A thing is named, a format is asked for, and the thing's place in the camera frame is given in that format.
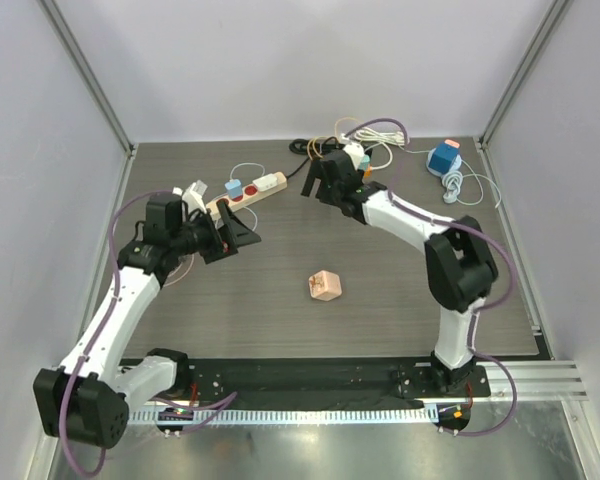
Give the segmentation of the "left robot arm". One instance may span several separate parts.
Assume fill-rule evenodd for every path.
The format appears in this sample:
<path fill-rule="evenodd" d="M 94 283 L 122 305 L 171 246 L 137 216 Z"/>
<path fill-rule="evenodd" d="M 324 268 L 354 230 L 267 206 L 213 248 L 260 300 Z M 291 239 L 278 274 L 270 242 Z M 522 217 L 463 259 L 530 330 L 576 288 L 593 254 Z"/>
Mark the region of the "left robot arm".
<path fill-rule="evenodd" d="M 119 363 L 145 311 L 187 256 L 207 264 L 260 242 L 224 201 L 220 218 L 179 193 L 143 195 L 145 216 L 113 257 L 107 295 L 75 347 L 55 368 L 39 371 L 33 391 L 46 435 L 104 449 L 122 438 L 131 412 L 164 395 L 178 400 L 192 387 L 188 356 L 155 348 L 135 367 Z"/>

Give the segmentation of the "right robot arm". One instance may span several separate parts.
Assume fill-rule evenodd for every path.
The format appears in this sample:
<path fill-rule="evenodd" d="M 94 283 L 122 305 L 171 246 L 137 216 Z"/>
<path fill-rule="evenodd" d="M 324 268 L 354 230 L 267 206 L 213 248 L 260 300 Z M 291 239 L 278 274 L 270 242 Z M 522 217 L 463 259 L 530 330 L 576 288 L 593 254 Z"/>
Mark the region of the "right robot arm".
<path fill-rule="evenodd" d="M 435 215 L 402 200 L 381 183 L 364 181 L 352 156 L 343 150 L 311 163 L 301 194 L 314 194 L 344 216 L 388 232 L 424 255 L 428 288 L 440 307 L 431 383 L 446 396 L 464 388 L 476 364 L 479 310 L 499 276 L 476 219 Z"/>

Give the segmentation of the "beige red power strip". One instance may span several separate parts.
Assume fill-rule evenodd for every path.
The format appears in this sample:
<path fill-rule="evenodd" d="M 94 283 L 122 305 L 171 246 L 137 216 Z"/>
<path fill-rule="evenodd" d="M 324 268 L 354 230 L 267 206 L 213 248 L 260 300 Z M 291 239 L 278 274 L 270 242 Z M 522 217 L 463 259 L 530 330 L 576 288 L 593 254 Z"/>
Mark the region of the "beige red power strip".
<path fill-rule="evenodd" d="M 224 194 L 216 199 L 209 201 L 206 204 L 206 208 L 211 212 L 211 216 L 213 219 L 218 219 L 220 214 L 218 212 L 218 203 L 219 202 L 227 202 L 233 212 L 237 212 L 243 208 L 249 207 L 252 204 L 264 200 L 282 190 L 286 189 L 288 186 L 287 177 L 282 172 L 275 172 L 278 176 L 279 184 L 268 191 L 259 192 L 253 185 L 253 181 L 246 186 L 242 185 L 243 195 L 239 199 L 231 200 L 228 198 L 227 194 Z"/>

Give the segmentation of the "white charger plug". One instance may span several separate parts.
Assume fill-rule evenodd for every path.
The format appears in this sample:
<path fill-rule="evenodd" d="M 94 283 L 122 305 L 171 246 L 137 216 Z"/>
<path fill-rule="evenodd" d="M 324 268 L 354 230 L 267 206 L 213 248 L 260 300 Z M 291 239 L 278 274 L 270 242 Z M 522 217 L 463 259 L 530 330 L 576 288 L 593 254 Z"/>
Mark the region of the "white charger plug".
<path fill-rule="evenodd" d="M 278 184 L 279 179 L 275 173 L 263 175 L 253 180 L 253 185 L 259 192 L 271 190 L 275 188 Z"/>

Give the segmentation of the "pink cube socket adapter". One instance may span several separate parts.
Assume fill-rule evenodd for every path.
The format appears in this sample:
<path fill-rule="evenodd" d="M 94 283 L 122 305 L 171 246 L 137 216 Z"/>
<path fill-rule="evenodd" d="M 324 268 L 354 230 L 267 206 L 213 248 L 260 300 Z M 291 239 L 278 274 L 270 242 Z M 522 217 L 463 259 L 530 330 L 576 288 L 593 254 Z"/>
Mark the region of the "pink cube socket adapter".
<path fill-rule="evenodd" d="M 331 301 L 343 293 L 340 276 L 336 273 L 321 270 L 308 279 L 310 296 L 315 300 Z"/>

